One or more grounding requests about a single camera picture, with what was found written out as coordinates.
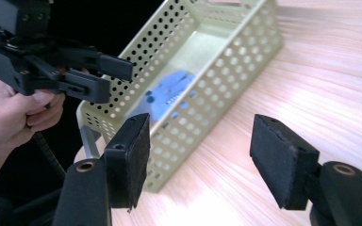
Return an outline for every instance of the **blue object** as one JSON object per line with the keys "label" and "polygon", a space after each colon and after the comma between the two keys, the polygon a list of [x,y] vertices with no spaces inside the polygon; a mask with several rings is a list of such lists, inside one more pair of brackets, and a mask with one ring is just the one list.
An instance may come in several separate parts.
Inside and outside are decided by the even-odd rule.
{"label": "blue object", "polygon": [[145,93],[130,117],[149,113],[150,122],[159,121],[193,79],[194,76],[184,70],[163,77],[152,90]]}

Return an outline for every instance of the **basket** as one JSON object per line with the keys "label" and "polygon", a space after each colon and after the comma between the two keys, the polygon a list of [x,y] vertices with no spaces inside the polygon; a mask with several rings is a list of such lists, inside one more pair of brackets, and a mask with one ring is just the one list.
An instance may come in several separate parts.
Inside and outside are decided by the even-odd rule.
{"label": "basket", "polygon": [[110,102],[82,102],[79,126],[108,143],[146,91],[177,70],[194,80],[151,127],[143,189],[158,192],[282,46],[273,0],[215,4],[167,0],[120,57],[134,63],[132,83],[111,81]]}

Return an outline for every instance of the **dark background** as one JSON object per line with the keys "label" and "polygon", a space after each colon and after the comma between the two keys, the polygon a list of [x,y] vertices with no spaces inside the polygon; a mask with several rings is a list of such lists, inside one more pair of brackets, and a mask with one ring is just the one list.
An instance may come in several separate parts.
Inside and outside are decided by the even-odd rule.
{"label": "dark background", "polygon": [[[162,0],[56,0],[48,33],[95,46],[117,56],[160,6]],[[66,97],[60,122],[43,132],[64,169],[82,146],[75,116],[80,100]],[[0,197],[16,207],[62,185],[31,139],[9,156],[0,170]]]}

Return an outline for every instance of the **plastic basket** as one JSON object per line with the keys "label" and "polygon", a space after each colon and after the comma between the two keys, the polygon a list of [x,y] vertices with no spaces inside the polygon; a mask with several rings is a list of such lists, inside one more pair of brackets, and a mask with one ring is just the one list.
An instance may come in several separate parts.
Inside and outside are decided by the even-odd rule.
{"label": "plastic basket", "polygon": [[108,143],[145,92],[177,70],[193,82],[151,128],[144,190],[158,192],[282,46],[272,0],[213,4],[167,0],[120,57],[134,63],[134,80],[111,81],[110,102],[82,102],[79,125]]}

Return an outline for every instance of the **table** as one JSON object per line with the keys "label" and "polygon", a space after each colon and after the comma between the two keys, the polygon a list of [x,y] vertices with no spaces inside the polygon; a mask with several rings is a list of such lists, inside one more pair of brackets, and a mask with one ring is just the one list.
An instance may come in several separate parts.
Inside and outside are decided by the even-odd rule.
{"label": "table", "polygon": [[311,203],[280,210],[249,156],[255,114],[306,139],[321,164],[362,170],[362,1],[278,5],[283,49],[159,193],[112,211],[114,225],[310,225]]}

